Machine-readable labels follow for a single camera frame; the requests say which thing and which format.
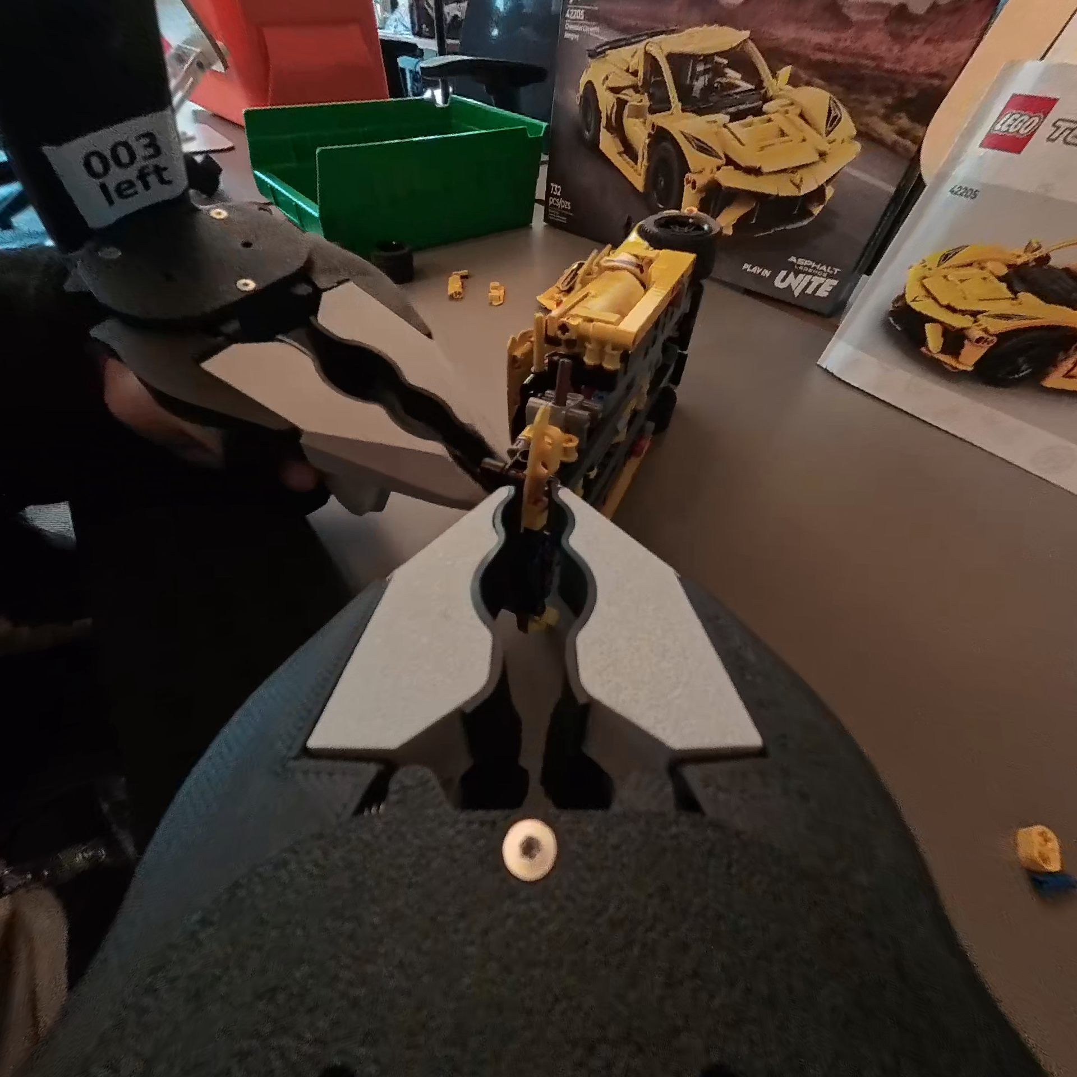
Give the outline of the desk lamp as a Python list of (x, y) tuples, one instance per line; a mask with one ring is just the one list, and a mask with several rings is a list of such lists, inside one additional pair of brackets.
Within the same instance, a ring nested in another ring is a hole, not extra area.
[(194, 2), (156, 1), (155, 6), (171, 107), (178, 112), (207, 74), (226, 72), (227, 53), (205, 25)]

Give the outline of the toy car set box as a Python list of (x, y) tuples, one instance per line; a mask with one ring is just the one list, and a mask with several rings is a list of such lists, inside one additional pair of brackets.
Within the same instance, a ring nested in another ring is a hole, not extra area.
[(839, 311), (913, 183), (996, 2), (567, 2), (545, 223), (613, 244), (666, 210), (713, 276)]

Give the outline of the yellow round brick piece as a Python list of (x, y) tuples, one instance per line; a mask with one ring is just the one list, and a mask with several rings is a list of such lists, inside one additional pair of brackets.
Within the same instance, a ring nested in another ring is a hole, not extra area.
[(1057, 834), (1043, 824), (1022, 826), (1015, 833), (1016, 858), (1030, 875), (1058, 875), (1064, 870)]

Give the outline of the yellow toy brick car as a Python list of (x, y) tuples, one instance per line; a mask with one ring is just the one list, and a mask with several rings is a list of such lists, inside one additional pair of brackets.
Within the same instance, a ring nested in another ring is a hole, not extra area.
[(560, 480), (607, 517), (669, 426), (719, 238), (697, 209), (646, 218), (569, 266), (508, 342), (510, 436), (522, 440), (550, 406), (553, 425), (577, 438)]

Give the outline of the red plastic carry case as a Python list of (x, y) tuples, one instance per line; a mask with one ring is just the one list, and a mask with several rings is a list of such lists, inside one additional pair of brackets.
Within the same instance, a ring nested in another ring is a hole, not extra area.
[(370, 1), (193, 1), (226, 48), (193, 99), (243, 125), (249, 109), (389, 98)]

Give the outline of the green plastic bin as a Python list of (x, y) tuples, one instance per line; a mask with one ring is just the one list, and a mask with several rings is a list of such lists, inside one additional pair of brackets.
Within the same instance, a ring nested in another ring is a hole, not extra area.
[(460, 96), (248, 109), (262, 195), (305, 232), (367, 257), (529, 227), (547, 125)]

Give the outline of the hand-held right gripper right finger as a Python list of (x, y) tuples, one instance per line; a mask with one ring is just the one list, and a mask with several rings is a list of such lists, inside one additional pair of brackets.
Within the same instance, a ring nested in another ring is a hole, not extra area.
[(609, 772), (760, 755), (763, 736), (679, 573), (559, 487), (565, 667), (583, 752)]

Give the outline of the person's left hand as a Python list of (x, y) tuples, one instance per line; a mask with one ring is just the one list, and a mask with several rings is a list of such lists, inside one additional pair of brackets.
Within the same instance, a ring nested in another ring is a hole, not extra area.
[(100, 356), (97, 367), (104, 408), (130, 448), (144, 449), (146, 486), (191, 502), (266, 504), (300, 516), (328, 502), (324, 477), (294, 445), (264, 430), (243, 438), (178, 417), (116, 356)]

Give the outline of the black office chair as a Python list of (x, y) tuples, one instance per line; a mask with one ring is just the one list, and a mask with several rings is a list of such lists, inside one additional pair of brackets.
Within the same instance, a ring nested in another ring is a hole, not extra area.
[[(381, 36), (409, 34), (426, 41), (419, 55), (391, 53), (384, 76), (391, 98), (421, 97), (431, 88), (422, 83), (419, 62), (438, 55), (433, 1), (376, 2), (384, 14)], [(515, 111), (548, 123), (553, 115), (557, 38), (562, 3), (558, 1), (448, 1), (443, 3), (447, 53), (521, 61), (542, 67), (543, 79), (524, 86)]]

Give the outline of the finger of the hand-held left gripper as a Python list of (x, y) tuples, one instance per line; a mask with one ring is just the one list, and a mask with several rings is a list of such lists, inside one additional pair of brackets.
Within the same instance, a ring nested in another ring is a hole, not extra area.
[(467, 465), (503, 459), (504, 438), (437, 342), (356, 284), (324, 292), (311, 346), (330, 383), (384, 405), (405, 426), (440, 440)]
[(330, 383), (311, 335), (234, 342), (202, 369), (300, 431), (303, 453), (342, 503), (370, 486), (426, 503), (468, 509), (487, 496), (482, 466), (467, 465), (440, 440), (405, 426), (384, 405)]

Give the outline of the tan cardboard box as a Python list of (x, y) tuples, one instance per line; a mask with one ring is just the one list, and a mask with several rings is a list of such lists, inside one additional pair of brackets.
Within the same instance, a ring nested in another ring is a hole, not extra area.
[(1075, 1), (1001, 2), (987, 34), (928, 125), (920, 150), (922, 181), (933, 180), (959, 134), (1008, 65), (1075, 62)]

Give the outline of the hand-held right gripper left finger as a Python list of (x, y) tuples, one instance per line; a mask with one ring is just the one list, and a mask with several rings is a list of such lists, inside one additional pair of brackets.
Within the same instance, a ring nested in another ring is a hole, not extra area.
[(306, 750), (314, 757), (463, 774), (464, 719), (496, 687), (503, 653), (481, 573), (504, 544), (502, 487), (395, 570)]

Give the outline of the person's left forearm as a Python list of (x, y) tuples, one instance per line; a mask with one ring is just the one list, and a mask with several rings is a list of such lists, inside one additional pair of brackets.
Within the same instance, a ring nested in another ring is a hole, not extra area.
[(53, 248), (2, 250), (1, 255), (1, 509), (2, 652), (34, 651), (75, 634), (90, 617), (74, 553), (36, 530), (24, 512), (68, 503), (76, 543), (90, 530), (124, 527), (141, 514), (278, 506), (182, 500), (146, 486), (128, 432), (102, 402), (97, 360), (112, 354), (90, 339), (103, 314), (88, 293), (66, 289), (68, 265)]

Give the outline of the toy car instruction booklet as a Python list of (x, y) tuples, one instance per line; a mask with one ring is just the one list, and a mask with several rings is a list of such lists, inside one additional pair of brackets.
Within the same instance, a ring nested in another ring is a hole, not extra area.
[(819, 359), (1076, 492), (1076, 68), (1011, 62)]

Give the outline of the small black brick assembly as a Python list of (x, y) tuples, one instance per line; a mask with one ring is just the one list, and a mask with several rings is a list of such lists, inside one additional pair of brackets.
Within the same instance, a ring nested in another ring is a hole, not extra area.
[(516, 527), (506, 534), (506, 601), (523, 634), (542, 631), (557, 620), (548, 612), (557, 574), (549, 500), (562, 461), (563, 432), (554, 424), (553, 411), (550, 404), (541, 405), (529, 426), (523, 478), (509, 505)]

